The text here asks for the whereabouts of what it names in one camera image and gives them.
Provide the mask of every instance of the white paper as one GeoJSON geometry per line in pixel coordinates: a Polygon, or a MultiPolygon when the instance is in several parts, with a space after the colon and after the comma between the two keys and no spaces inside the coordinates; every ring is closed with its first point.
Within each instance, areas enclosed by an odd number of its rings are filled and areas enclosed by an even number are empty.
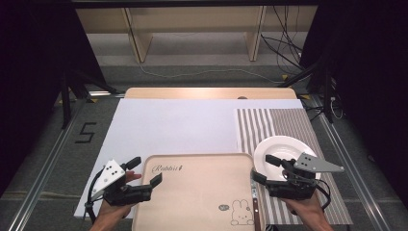
{"type": "MultiPolygon", "coordinates": [[[[302,108],[299,100],[121,99],[74,216],[84,214],[90,182],[111,158],[122,164],[140,156],[133,170],[142,172],[150,155],[236,153],[235,109],[293,108],[302,108]]],[[[95,203],[96,214],[99,207],[95,203]]]]}

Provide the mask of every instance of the wooden tray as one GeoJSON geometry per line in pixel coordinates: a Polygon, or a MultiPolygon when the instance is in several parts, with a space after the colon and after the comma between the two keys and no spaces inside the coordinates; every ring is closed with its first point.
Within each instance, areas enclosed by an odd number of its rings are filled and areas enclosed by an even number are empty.
{"type": "Polygon", "coordinates": [[[132,230],[253,231],[252,168],[252,157],[244,153],[149,157],[141,182],[148,184],[160,172],[163,182],[150,201],[136,206],[132,230]]]}

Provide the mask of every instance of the human hand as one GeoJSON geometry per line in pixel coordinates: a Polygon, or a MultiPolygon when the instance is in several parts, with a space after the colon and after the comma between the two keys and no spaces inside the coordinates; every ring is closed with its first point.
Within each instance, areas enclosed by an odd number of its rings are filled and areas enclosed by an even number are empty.
{"type": "Polygon", "coordinates": [[[310,199],[291,200],[281,198],[286,203],[288,209],[295,211],[309,230],[332,231],[332,227],[327,222],[326,216],[320,207],[318,193],[315,191],[310,199]]]}
{"type": "MultiPolygon", "coordinates": [[[[134,171],[126,171],[126,183],[140,178],[141,174],[135,174],[134,171]]],[[[96,221],[90,231],[113,230],[123,218],[126,218],[126,216],[129,215],[133,206],[134,204],[124,206],[111,206],[108,202],[103,200],[102,205],[99,209],[98,217],[96,218],[96,221]]]]}

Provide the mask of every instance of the striped mat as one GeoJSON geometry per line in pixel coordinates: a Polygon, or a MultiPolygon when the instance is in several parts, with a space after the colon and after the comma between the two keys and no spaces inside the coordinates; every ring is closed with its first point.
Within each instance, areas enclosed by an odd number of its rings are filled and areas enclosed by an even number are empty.
{"type": "MultiPolygon", "coordinates": [[[[237,109],[238,144],[241,152],[253,154],[262,140],[272,136],[288,136],[306,143],[319,158],[324,159],[318,139],[303,109],[237,109]]],[[[331,224],[352,224],[351,217],[344,205],[342,196],[331,173],[323,173],[321,178],[331,190],[332,201],[325,209],[327,220],[331,224]]],[[[266,224],[301,224],[297,216],[288,212],[286,204],[276,197],[269,197],[268,190],[259,192],[263,198],[266,224]]],[[[325,196],[319,192],[324,203],[325,196]]]]}

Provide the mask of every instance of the white plate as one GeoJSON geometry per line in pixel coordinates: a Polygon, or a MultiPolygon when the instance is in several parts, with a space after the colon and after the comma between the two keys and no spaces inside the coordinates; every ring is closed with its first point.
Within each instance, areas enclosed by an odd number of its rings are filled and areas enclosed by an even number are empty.
{"type": "MultiPolygon", "coordinates": [[[[283,168],[267,163],[265,156],[272,155],[289,161],[291,159],[297,160],[303,152],[317,157],[316,153],[300,140],[286,136],[269,137],[261,141],[255,149],[255,168],[259,173],[265,175],[268,180],[286,181],[282,174],[283,168]]],[[[320,179],[320,173],[316,174],[316,179],[320,179]]]]}

